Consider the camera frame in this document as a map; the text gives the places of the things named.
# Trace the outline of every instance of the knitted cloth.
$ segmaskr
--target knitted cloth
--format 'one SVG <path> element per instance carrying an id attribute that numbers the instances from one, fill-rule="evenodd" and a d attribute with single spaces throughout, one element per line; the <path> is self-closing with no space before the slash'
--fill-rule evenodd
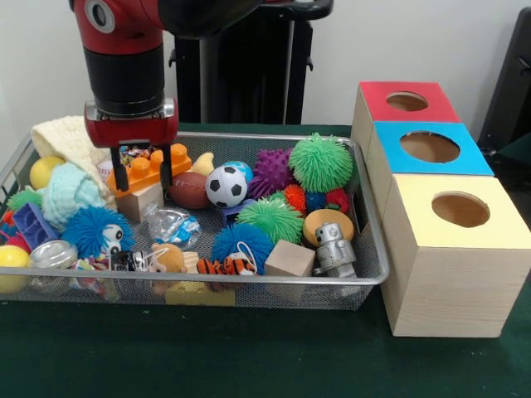
<path id="1" fill-rule="evenodd" d="M 97 168 L 98 164 L 110 158 L 109 151 L 92 144 L 83 117 L 67 116 L 38 124 L 32 129 L 32 141 L 41 158 L 59 156 L 87 173 L 106 205 L 116 208 L 114 196 L 100 178 Z"/>
<path id="2" fill-rule="evenodd" d="M 98 187 L 89 175 L 72 163 L 53 169 L 50 183 L 42 193 L 42 213 L 46 221 L 63 232 L 68 221 L 82 207 L 103 207 Z"/>

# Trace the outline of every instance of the yellow ball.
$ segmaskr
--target yellow ball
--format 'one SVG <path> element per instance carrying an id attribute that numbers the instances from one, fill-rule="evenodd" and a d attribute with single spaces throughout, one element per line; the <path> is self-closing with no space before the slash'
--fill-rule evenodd
<path id="1" fill-rule="evenodd" d="M 45 156 L 37 160 L 30 170 L 30 182 L 34 189 L 41 189 L 48 185 L 50 182 L 51 171 L 64 164 L 65 161 L 57 156 Z"/>
<path id="2" fill-rule="evenodd" d="M 18 246 L 0 246 L 0 267 L 26 268 L 29 257 Z M 26 286 L 26 282 L 26 275 L 0 275 L 0 294 L 16 293 Z"/>

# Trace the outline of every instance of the metal mesh basket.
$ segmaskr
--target metal mesh basket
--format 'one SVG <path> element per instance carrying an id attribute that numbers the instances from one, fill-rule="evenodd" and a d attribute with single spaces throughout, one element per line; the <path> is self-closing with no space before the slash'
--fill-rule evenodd
<path id="1" fill-rule="evenodd" d="M 256 162 L 259 149 L 292 148 L 304 137 L 180 133 L 178 142 L 191 158 L 214 152 L 216 164 L 242 160 Z M 0 267 L 2 285 L 22 286 L 16 293 L 0 294 L 1 300 L 74 303 L 130 303 L 221 305 L 260 308 L 358 309 L 374 285 L 388 275 L 387 253 L 368 184 L 363 156 L 349 139 L 340 138 L 353 157 L 354 174 L 347 186 L 352 197 L 350 216 L 356 231 L 353 248 L 357 278 L 224 276 L 204 274 L 152 274 L 69 269 L 19 269 Z M 29 168 L 38 159 L 27 138 L 2 170 L 2 212 L 10 195 L 29 183 Z M 192 250 L 210 258 L 214 236 L 222 228 L 216 209 L 191 211 L 200 221 L 202 238 Z M 153 240 L 146 223 L 135 224 L 137 250 L 149 250 Z"/>

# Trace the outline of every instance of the black and white soccer ball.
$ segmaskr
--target black and white soccer ball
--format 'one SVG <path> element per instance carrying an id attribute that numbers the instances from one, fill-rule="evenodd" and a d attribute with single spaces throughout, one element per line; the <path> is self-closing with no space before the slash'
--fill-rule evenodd
<path id="1" fill-rule="evenodd" d="M 210 173 L 205 186 L 208 200 L 221 208 L 238 206 L 247 195 L 246 176 L 233 166 L 221 166 Z"/>

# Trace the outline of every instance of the orange lego block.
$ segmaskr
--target orange lego block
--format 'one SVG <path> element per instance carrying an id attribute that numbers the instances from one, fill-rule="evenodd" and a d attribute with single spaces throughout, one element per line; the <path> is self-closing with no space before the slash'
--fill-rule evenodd
<path id="1" fill-rule="evenodd" d="M 163 151 L 155 151 L 151 154 L 151 160 L 146 158 L 136 158 L 130 167 L 126 167 L 127 178 L 129 180 L 129 190 L 122 192 L 116 189 L 114 171 L 107 179 L 109 189 L 116 197 L 124 197 L 132 192 L 151 187 L 160 182 L 160 165 L 163 162 Z M 190 170 L 192 159 L 188 157 L 186 147 L 180 143 L 172 145 L 172 175 L 175 177 L 182 172 Z"/>

